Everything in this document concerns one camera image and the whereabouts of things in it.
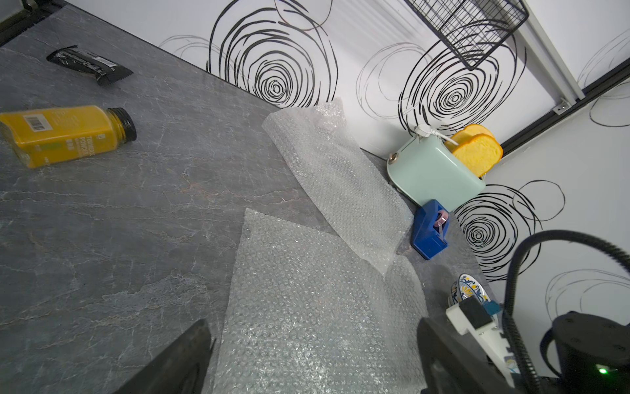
white cable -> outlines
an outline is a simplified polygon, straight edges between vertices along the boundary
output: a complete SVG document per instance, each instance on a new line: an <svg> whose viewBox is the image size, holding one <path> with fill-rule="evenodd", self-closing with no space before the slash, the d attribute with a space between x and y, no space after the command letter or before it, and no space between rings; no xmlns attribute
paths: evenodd
<svg viewBox="0 0 630 394"><path fill-rule="evenodd" d="M444 138L446 141L449 141L450 143L452 143L455 146L459 146L458 143L456 143L452 139L448 138L444 134L440 133L439 131L434 130L429 125L417 125L416 129L414 130L414 132L416 134L418 134L420 137L428 137L428 136L433 134L433 135L438 136L440 138Z"/></svg>

bottle label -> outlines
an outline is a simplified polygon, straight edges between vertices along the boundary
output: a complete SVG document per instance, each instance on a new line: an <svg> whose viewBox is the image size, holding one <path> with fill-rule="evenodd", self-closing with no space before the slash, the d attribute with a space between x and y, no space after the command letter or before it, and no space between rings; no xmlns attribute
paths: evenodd
<svg viewBox="0 0 630 394"><path fill-rule="evenodd" d="M52 130L52 126L42 113L31 113L29 115L22 115L22 117L34 132Z"/></svg>
<svg viewBox="0 0 630 394"><path fill-rule="evenodd" d="M100 56L92 56L92 59L99 61L101 63L103 63L104 65L106 65L107 67L111 67L114 68L116 67L118 64L116 63L112 63L109 60L105 59L104 57L100 57Z"/></svg>
<svg viewBox="0 0 630 394"><path fill-rule="evenodd" d="M74 139L74 143L78 148L79 157L92 156L94 151L94 142L92 137L79 137Z"/></svg>

power cord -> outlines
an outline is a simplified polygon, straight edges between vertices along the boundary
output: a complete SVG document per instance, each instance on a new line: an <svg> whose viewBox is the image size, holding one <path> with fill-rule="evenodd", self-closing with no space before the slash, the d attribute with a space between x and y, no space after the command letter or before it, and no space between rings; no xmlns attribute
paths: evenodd
<svg viewBox="0 0 630 394"><path fill-rule="evenodd" d="M439 131L432 129L429 125L417 125L414 132L418 134L420 137L428 137L430 135L438 136L440 138L444 138L446 141L449 141L451 144L458 146L459 144L453 141L451 138L448 138L444 134Z"/></svg>
<svg viewBox="0 0 630 394"><path fill-rule="evenodd" d="M532 363L529 353L523 343L523 338L520 336L520 332L513 319L512 313L514 312L514 303L516 298L516 283L518 279L518 270L523 260L527 257L529 250L539 243L545 241L569 241L577 242L582 245L590 246L612 257L621 267L623 267L628 274L630 274L630 255L621 250L619 247L611 244L608 241L604 241L596 236L579 233L577 231L569 230L547 230L541 231L527 237L514 251L512 256L512 263L508 270L507 283L505 286L505 302L503 305L503 330L506 334L507 340L512 347L514 356L520 373L525 381L525 387L529 394L541 394L542 386L541 379L536 373L534 364Z"/></svg>

white plastic part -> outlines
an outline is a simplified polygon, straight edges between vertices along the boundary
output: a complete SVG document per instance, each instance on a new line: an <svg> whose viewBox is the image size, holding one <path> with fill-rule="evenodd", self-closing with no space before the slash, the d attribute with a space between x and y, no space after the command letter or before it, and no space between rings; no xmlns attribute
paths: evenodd
<svg viewBox="0 0 630 394"><path fill-rule="evenodd" d="M471 322L466 318L464 312L459 308L459 304L455 304L447 309L446 316L459 335L464 335L467 332L471 333L472 337L503 375L508 385L514 387L512 372L519 373L518 367L514 366L514 355L508 352L510 344L507 339L502 337L503 330L497 326L496 321L493 320L492 323L488 323L475 330Z"/></svg>
<svg viewBox="0 0 630 394"><path fill-rule="evenodd" d="M446 141L449 141L450 143L452 143L455 146L458 146L459 144L456 143L455 141L453 141L452 139L448 138L447 136L445 136L444 134L442 134L441 132L432 129L431 126L429 125L417 125L416 129L414 130L414 132L416 134L418 134L420 137L428 137L430 135L435 135L438 136L439 138L445 139Z"/></svg>

black cable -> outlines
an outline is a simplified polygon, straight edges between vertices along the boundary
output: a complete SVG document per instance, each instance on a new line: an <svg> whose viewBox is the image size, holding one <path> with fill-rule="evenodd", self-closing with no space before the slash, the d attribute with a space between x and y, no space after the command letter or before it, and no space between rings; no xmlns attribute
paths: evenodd
<svg viewBox="0 0 630 394"><path fill-rule="evenodd" d="M508 269L507 282L505 284L505 300L503 305L503 330L506 338L512 347L516 362L521 375L525 381L527 392L530 394L542 393L541 380L536 373L534 364L532 363L529 353L523 343L523 338L514 322L512 313L514 312L514 302L516 298L516 282L518 279L518 270L527 253L531 248L545 241L569 241L577 242L582 245L590 246L612 257L619 265L621 265L630 274L630 255L596 236L579 233L569 230L547 230L541 231L527 237L514 251L512 263Z"/></svg>
<svg viewBox="0 0 630 394"><path fill-rule="evenodd" d="M549 368L551 372L553 372L554 374L556 374L557 377L562 379L562 374L558 372L556 368L553 367L553 365L551 365L551 363L549 362L549 358L547 357L549 344L551 344L552 341L553 341L553 329L550 328L549 330L547 330L545 335L542 336L542 341L541 341L542 360L545 362L545 364L547 364L547 368Z"/></svg>

